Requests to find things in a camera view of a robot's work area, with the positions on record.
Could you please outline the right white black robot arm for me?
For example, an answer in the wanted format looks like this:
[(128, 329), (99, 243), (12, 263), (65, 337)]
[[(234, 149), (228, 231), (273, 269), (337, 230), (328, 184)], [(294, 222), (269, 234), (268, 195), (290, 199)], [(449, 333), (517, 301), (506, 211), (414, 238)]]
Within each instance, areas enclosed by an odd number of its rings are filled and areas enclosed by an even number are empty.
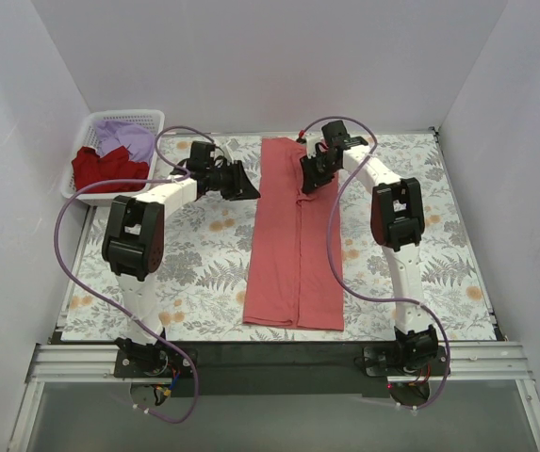
[(403, 178), (377, 156), (373, 132), (353, 136), (348, 118), (320, 118), (321, 135), (310, 138), (301, 130), (297, 143), (306, 148), (300, 160), (303, 194), (309, 195), (331, 183), (339, 172), (347, 182), (358, 181), (371, 196), (369, 228), (387, 261), (395, 307), (395, 338), (387, 350), (369, 356), (371, 366), (398, 368), (416, 374), (438, 355), (438, 318), (426, 305), (419, 268), (420, 244), (425, 232), (421, 186), (415, 178)]

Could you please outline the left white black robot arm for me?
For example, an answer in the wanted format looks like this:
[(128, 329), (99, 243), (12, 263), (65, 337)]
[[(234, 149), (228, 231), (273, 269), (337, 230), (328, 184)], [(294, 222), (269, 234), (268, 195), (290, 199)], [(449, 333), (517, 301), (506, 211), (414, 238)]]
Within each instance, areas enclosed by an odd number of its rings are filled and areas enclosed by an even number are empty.
[(189, 156), (168, 182), (135, 197), (118, 196), (110, 207), (102, 247), (123, 295), (129, 330), (115, 341), (126, 360), (146, 376), (165, 374), (180, 355), (160, 344), (164, 331), (155, 295), (155, 273), (163, 262), (165, 220), (207, 192), (227, 201), (249, 201), (260, 193), (241, 161), (212, 142), (194, 141)]

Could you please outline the salmon pink t shirt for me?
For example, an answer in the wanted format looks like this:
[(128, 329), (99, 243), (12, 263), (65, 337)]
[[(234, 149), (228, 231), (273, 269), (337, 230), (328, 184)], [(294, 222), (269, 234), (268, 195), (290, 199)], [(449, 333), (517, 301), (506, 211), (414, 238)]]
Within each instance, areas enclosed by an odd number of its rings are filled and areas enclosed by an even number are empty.
[(343, 331), (340, 216), (332, 181), (302, 192), (303, 145), (286, 137), (261, 143), (260, 194), (243, 321), (289, 329)]

